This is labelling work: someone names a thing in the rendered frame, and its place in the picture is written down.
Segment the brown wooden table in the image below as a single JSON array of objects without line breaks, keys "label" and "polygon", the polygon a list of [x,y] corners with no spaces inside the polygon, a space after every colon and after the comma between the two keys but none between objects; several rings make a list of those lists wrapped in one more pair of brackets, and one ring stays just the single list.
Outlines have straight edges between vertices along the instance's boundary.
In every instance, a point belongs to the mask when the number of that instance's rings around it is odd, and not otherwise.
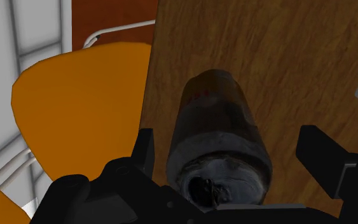
[{"label": "brown wooden table", "polygon": [[297,160],[299,129],[316,125],[358,153],[358,0],[159,0],[141,126],[155,133],[153,180],[165,163],[186,82],[208,69],[242,87],[272,159],[266,203],[338,216]]}]

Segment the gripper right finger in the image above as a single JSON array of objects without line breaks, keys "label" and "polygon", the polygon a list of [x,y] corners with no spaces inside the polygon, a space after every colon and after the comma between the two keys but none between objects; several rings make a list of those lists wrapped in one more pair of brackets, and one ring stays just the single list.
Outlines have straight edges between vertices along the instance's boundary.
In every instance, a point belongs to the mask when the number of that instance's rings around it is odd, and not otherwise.
[{"label": "gripper right finger", "polygon": [[350,153],[315,125],[299,131],[296,157],[331,199],[343,201],[339,220],[358,224],[358,153]]}]

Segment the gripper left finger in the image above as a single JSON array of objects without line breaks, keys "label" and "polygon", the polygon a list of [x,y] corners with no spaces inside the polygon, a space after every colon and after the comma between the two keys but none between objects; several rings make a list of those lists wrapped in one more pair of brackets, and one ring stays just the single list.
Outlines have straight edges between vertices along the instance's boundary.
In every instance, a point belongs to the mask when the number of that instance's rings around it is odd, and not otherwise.
[{"label": "gripper left finger", "polygon": [[179,224],[161,187],[146,174],[153,154],[153,130],[141,129],[132,155],[108,162],[95,180],[82,174],[56,179],[29,224],[117,223],[127,210],[136,215],[132,224]]}]

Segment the dark brown bottle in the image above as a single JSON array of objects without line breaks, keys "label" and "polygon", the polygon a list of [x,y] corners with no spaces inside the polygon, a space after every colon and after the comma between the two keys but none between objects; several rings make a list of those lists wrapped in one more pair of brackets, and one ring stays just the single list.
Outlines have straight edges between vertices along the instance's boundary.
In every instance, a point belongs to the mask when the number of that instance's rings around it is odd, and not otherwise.
[{"label": "dark brown bottle", "polygon": [[166,176],[202,211],[263,203],[272,162],[240,85],[224,70],[191,78],[182,92]]}]

